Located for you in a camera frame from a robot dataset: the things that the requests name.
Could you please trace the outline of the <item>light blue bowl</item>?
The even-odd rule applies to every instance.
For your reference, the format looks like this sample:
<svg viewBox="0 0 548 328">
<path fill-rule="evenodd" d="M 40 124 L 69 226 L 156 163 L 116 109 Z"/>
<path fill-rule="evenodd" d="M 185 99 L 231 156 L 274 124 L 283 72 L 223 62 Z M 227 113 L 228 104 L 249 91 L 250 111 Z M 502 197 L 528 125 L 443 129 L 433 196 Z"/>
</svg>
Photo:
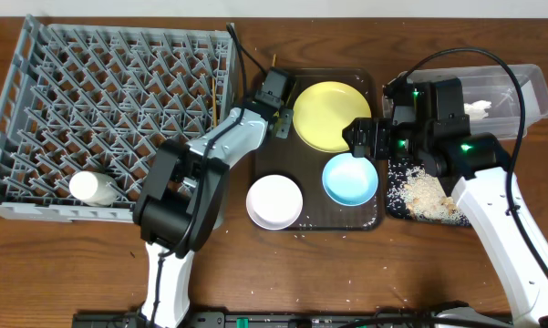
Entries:
<svg viewBox="0 0 548 328">
<path fill-rule="evenodd" d="M 360 206 L 377 192 L 379 178 L 375 166 L 365 158 L 342 153 L 331 158 L 322 172 L 322 185 L 327 196 L 343 206 Z"/>
</svg>

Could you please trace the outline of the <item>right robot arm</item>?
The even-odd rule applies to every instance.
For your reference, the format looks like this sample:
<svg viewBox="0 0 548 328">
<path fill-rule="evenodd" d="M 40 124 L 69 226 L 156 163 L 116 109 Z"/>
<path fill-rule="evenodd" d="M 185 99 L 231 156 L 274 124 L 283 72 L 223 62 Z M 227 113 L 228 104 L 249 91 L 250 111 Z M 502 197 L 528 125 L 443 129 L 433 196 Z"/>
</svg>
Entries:
<svg viewBox="0 0 548 328">
<path fill-rule="evenodd" d="M 394 124 L 356 118 L 342 132 L 356 158 L 412 158 L 454 185 L 450 196 L 469 220 L 496 271 L 517 327 L 548 327 L 548 242 L 514 174 L 516 156 L 468 120 Z"/>
</svg>

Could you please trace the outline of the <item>white napkin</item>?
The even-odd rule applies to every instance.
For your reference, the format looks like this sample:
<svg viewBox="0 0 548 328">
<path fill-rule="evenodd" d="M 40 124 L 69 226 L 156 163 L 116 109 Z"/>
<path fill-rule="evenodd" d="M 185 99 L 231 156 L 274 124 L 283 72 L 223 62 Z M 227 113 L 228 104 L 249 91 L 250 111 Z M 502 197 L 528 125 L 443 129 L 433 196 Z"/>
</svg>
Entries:
<svg viewBox="0 0 548 328">
<path fill-rule="evenodd" d="M 491 108 L 491 102 L 487 100 L 478 100 L 473 103 L 464 104 L 464 112 L 470 117 L 470 121 L 483 120 L 489 116 L 488 109 Z"/>
</svg>

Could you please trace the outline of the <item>pink bowl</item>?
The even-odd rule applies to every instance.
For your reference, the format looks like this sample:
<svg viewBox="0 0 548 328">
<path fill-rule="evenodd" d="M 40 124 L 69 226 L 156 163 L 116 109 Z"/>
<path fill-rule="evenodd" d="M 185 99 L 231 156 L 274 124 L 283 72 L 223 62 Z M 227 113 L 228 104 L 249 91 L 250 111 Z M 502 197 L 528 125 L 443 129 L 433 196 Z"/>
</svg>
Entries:
<svg viewBox="0 0 548 328">
<path fill-rule="evenodd" d="M 283 175 L 268 175 L 258 179 L 246 196 L 250 219 L 269 231 L 280 231 L 291 226 L 299 217 L 303 194 L 298 185 Z"/>
</svg>

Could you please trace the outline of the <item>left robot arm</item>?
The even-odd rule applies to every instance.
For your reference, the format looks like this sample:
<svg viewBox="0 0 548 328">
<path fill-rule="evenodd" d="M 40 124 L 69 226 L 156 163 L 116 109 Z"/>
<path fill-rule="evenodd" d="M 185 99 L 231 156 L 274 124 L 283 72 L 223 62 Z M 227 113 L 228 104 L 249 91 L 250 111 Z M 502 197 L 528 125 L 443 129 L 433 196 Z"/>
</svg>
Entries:
<svg viewBox="0 0 548 328">
<path fill-rule="evenodd" d="M 133 210 L 150 262 L 139 327 L 178 327 L 185 319 L 193 257 L 223 214 L 230 170 L 280 130 L 289 98 L 258 90 L 204 136 L 160 144 Z"/>
</svg>

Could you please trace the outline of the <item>white cup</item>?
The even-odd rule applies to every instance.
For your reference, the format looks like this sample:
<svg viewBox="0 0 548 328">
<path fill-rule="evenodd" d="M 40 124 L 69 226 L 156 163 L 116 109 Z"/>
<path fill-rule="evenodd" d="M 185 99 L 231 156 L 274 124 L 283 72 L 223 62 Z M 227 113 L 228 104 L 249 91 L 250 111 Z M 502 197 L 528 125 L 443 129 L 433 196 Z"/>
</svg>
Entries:
<svg viewBox="0 0 548 328">
<path fill-rule="evenodd" d="M 71 195 L 89 206 L 110 206 L 117 198 L 117 183 L 108 175 L 80 171 L 69 182 Z"/>
</svg>

